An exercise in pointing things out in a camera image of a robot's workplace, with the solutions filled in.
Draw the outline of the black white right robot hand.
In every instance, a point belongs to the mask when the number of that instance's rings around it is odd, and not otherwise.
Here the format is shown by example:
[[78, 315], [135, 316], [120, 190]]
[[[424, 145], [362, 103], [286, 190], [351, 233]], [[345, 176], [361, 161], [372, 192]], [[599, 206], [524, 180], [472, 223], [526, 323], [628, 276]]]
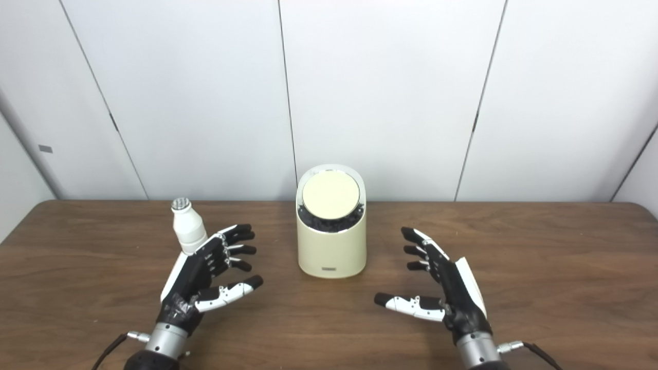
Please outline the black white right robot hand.
[[412, 246], [404, 252], [421, 258], [407, 263], [409, 271], [426, 271], [441, 286], [442, 298], [399, 297], [379, 292], [374, 302], [381, 307], [427, 321], [442, 322], [451, 332], [453, 342], [476, 332], [493, 335], [487, 319], [486, 305], [468, 261], [452, 260], [437, 242], [418, 229], [402, 227], [401, 233]]

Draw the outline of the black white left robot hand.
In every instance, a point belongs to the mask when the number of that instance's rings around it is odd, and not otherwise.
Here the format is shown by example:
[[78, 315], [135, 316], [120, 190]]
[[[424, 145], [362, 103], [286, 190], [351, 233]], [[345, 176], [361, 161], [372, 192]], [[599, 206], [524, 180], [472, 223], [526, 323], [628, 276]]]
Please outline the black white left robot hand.
[[252, 270], [238, 255], [256, 254], [256, 247], [243, 244], [254, 237], [250, 224], [237, 224], [212, 234], [190, 255], [181, 253], [160, 295], [157, 323], [181, 329], [191, 336], [205, 313], [231, 304], [262, 286], [264, 281], [259, 275], [226, 286], [212, 286], [213, 279], [230, 268]]

